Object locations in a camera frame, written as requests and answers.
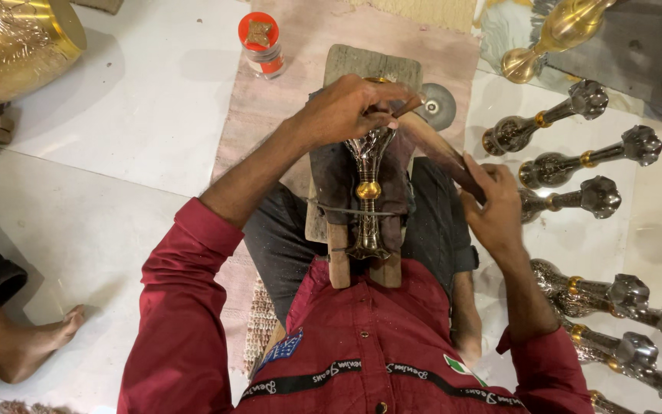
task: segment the black pants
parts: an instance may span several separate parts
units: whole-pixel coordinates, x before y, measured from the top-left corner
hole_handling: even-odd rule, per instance
[[[477,267],[469,227],[453,181],[428,158],[413,160],[416,209],[401,254],[421,262],[450,296],[455,273]],[[305,239],[307,205],[277,184],[244,226],[244,242],[285,326],[290,305],[315,255],[327,245]]]

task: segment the maroon shirt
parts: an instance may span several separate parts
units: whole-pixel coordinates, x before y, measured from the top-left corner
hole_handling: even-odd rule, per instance
[[[290,308],[288,336],[234,409],[219,319],[226,292],[214,276],[242,237],[196,198],[177,213],[143,268],[140,330],[119,413],[593,413],[563,329],[511,348],[515,395],[472,375],[449,340],[444,290],[405,259],[399,289],[367,275],[334,289],[328,264],[313,261]]]

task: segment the red lid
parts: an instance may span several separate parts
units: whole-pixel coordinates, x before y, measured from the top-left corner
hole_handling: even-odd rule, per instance
[[[267,32],[267,38],[270,40],[270,46],[264,47],[258,43],[246,43],[246,35],[249,32],[249,21],[262,21],[264,23],[272,23],[270,31]],[[272,45],[277,42],[277,38],[280,36],[280,28],[277,27],[275,19],[273,19],[269,14],[262,12],[251,12],[250,14],[244,16],[239,22],[239,40],[244,44],[244,47],[250,50],[256,50],[261,52],[267,50]]]

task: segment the plastic jar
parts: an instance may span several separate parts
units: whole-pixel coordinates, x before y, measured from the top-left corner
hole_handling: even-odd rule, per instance
[[[272,25],[267,32],[269,46],[247,42],[249,21],[259,21]],[[280,28],[277,26],[275,20],[267,13],[252,12],[244,16],[239,22],[239,40],[244,48],[244,56],[247,63],[249,63],[249,67],[257,72],[258,77],[272,79],[280,76],[285,71],[285,56],[282,54],[282,47],[277,42],[279,37]]]

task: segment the plastic wrap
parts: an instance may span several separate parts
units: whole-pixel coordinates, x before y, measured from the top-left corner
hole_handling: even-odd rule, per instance
[[[55,79],[85,49],[67,0],[0,0],[0,103]]]

